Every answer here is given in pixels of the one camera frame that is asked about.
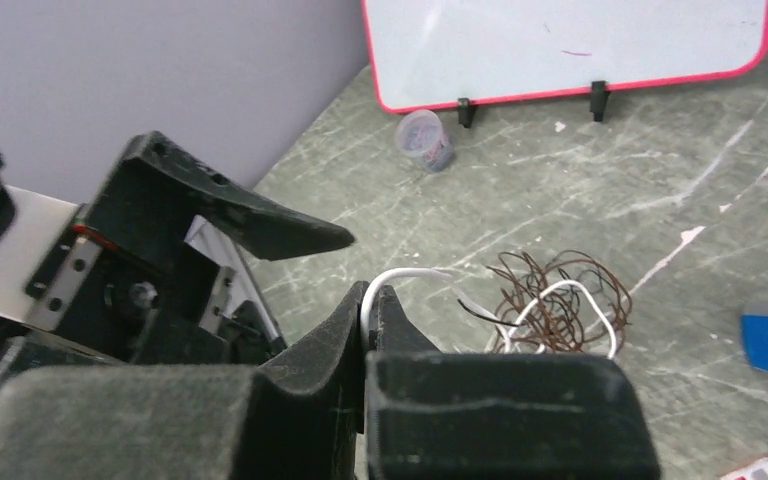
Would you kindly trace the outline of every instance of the white cable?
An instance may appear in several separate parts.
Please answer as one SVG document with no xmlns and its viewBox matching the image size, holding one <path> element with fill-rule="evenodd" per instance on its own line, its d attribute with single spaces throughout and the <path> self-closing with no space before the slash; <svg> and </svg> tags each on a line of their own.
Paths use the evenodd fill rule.
<svg viewBox="0 0 768 480">
<path fill-rule="evenodd" d="M 369 288 L 366 289 L 366 293 L 363 295 L 363 300 L 360 304 L 360 332 L 361 343 L 363 344 L 363 349 L 365 352 L 370 350 L 369 315 L 372 313 L 372 304 L 375 301 L 375 297 L 378 295 L 378 290 L 380 290 L 381 287 L 383 287 L 385 283 L 389 282 L 390 280 L 409 277 L 435 278 L 445 282 L 449 288 L 455 292 L 455 295 L 457 295 L 457 297 L 464 303 L 464 305 L 467 306 L 467 308 L 474 311 L 475 313 L 478 313 L 479 315 L 498 320 L 496 315 L 493 315 L 487 309 L 473 302 L 471 298 L 466 296 L 466 293 L 464 293 L 464 291 L 455 284 L 454 277 L 448 273 L 433 268 L 394 268 L 392 270 L 387 270 L 386 272 L 375 277 L 375 279 L 370 282 Z M 499 325 L 496 325 L 496 332 L 500 337 L 502 337 L 502 341 L 505 343 L 505 349 L 510 350 L 510 336 Z"/>
<path fill-rule="evenodd" d="M 575 280 L 561 280 L 560 282 L 553 283 L 552 285 L 549 285 L 548 288 L 540 292 L 540 294 L 537 296 L 537 298 L 532 299 L 530 302 L 528 302 L 528 305 L 525 306 L 525 308 L 520 312 L 519 316 L 516 320 L 514 320 L 514 323 L 516 325 L 522 325 L 522 322 L 525 321 L 525 318 L 528 316 L 528 314 L 531 313 L 531 310 L 534 309 L 535 306 L 537 306 L 537 303 L 539 300 L 544 299 L 547 295 L 554 292 L 555 290 L 561 288 L 561 287 L 575 287 L 578 290 L 581 291 L 581 293 L 584 294 L 585 298 L 587 298 L 587 301 L 590 302 L 590 306 L 593 307 L 593 310 L 596 311 L 596 315 L 599 316 L 599 321 L 602 322 L 602 325 L 605 326 L 605 329 L 608 331 L 608 338 L 611 341 L 611 348 L 608 350 L 607 357 L 612 359 L 614 358 L 614 355 L 617 354 L 617 332 L 614 330 L 614 326 L 611 325 L 611 322 L 608 320 L 608 317 L 605 316 L 605 314 L 602 312 L 602 309 L 599 308 L 599 304 L 596 303 L 596 300 L 593 298 L 593 295 L 590 294 L 590 292 L 587 290 L 587 288 L 582 285 L 580 282 L 577 282 Z M 511 327 L 507 332 L 507 337 L 502 336 L 503 340 L 505 340 L 505 353 L 511 353 L 511 337 L 516 332 L 516 330 L 520 327 Z M 542 350 L 545 349 L 544 345 L 540 345 L 540 348 L 538 348 L 538 352 L 542 352 Z"/>
</svg>

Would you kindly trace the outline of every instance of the gray wall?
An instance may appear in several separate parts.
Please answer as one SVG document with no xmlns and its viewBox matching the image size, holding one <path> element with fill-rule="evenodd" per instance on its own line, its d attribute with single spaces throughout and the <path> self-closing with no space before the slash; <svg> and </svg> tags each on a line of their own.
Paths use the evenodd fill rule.
<svg viewBox="0 0 768 480">
<path fill-rule="evenodd" d="M 366 61 L 360 0 L 0 0 L 4 176 L 86 201 L 160 130 L 252 186 Z"/>
</svg>

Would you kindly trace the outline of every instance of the red and white object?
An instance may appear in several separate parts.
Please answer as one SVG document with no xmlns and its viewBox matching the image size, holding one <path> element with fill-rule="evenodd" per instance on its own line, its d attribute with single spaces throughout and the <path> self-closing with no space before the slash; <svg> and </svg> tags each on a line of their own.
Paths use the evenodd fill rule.
<svg viewBox="0 0 768 480">
<path fill-rule="evenodd" d="M 768 480 L 768 458 L 756 460 L 740 470 L 723 475 L 720 480 Z"/>
<path fill-rule="evenodd" d="M 768 48 L 768 0 L 362 0 L 397 113 L 727 78 Z"/>
</svg>

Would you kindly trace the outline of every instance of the marble tabletop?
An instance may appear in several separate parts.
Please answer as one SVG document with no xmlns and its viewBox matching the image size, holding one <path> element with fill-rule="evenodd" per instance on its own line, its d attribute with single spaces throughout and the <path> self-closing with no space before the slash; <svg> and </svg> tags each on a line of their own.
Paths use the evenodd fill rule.
<svg viewBox="0 0 768 480">
<path fill-rule="evenodd" d="M 768 373 L 747 365 L 739 317 L 768 301 L 768 55 L 727 81 L 616 93 L 604 124 L 587 99 L 441 117 L 457 158 L 426 174 L 397 152 L 397 116 L 365 70 L 257 187 L 347 227 L 339 252 L 251 269 L 292 342 L 355 280 L 397 266 L 451 269 L 482 305 L 484 265 L 573 248 L 631 290 L 618 364 L 634 383 L 667 479 L 715 478 L 768 453 Z M 411 320 L 444 351 L 480 351 L 492 330 L 442 285 L 394 281 Z"/>
</svg>

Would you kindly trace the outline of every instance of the brown wire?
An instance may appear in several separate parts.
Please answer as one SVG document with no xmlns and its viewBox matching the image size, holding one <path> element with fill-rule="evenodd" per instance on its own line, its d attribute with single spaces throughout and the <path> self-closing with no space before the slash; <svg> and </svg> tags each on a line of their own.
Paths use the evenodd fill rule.
<svg viewBox="0 0 768 480">
<path fill-rule="evenodd" d="M 503 300 L 494 312 L 498 323 L 513 323 L 525 306 L 550 284 L 560 279 L 574 279 L 587 287 L 606 312 L 617 335 L 617 350 L 622 348 L 631 315 L 631 296 L 619 279 L 593 257 L 577 250 L 564 250 L 542 266 L 526 252 L 502 252 L 498 258 L 500 267 L 487 266 L 509 283 L 501 289 Z M 589 328 L 596 320 L 596 313 L 591 311 L 590 302 L 582 302 L 579 295 L 578 290 L 563 287 L 543 299 L 538 298 L 537 305 L 518 329 L 521 333 L 519 336 L 515 333 L 511 340 L 533 348 L 543 344 L 553 352 L 586 351 L 585 347 L 608 332 L 601 323 Z M 503 348 L 504 343 L 497 338 L 493 351 L 500 352 Z"/>
</svg>

